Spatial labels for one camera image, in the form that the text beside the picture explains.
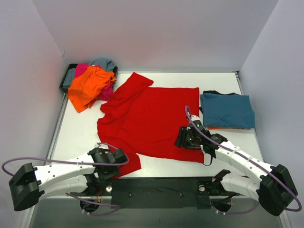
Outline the red t-shirt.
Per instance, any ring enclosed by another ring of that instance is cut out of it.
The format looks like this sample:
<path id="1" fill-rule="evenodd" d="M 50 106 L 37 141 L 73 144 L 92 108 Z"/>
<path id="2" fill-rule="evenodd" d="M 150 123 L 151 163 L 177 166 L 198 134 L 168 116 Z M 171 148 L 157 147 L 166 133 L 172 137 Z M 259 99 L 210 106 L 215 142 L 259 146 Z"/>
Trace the red t-shirt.
<path id="1" fill-rule="evenodd" d="M 102 142 L 127 154 L 129 163 L 116 178 L 142 168 L 139 154 L 186 162 L 203 162 L 200 149 L 187 150 L 174 145 L 179 128 L 188 125 L 185 106 L 199 115 L 199 88 L 152 87 L 153 81 L 132 73 L 127 81 L 101 105 L 104 117 L 97 121 Z"/>

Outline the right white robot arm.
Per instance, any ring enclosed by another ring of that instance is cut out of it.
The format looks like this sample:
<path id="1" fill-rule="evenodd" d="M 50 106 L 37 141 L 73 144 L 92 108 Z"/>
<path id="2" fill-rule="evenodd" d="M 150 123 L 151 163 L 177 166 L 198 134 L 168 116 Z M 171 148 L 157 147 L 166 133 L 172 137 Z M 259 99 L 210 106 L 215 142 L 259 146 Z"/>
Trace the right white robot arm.
<path id="1" fill-rule="evenodd" d="M 289 210 L 296 201 L 299 212 L 302 205 L 289 170 L 256 159 L 235 146 L 224 136 L 208 131 L 199 132 L 194 127 L 180 127 L 175 146 L 185 149 L 200 149 L 212 159 L 221 160 L 242 173 L 237 176 L 228 170 L 213 177 L 212 189 L 216 194 L 226 191 L 238 193 L 256 200 L 264 210 L 274 216 Z"/>

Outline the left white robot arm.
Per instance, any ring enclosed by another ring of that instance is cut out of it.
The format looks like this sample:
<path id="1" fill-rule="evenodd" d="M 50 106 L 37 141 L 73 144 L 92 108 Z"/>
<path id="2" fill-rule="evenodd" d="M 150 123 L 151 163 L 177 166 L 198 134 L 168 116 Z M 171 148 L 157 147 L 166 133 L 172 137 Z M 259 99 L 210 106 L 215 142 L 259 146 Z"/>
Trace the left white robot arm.
<path id="1" fill-rule="evenodd" d="M 122 149 L 96 147 L 68 161 L 49 160 L 48 165 L 22 165 L 12 175 L 9 188 L 15 211 L 23 211 L 40 200 L 67 193 L 92 196 L 105 190 L 129 158 Z"/>

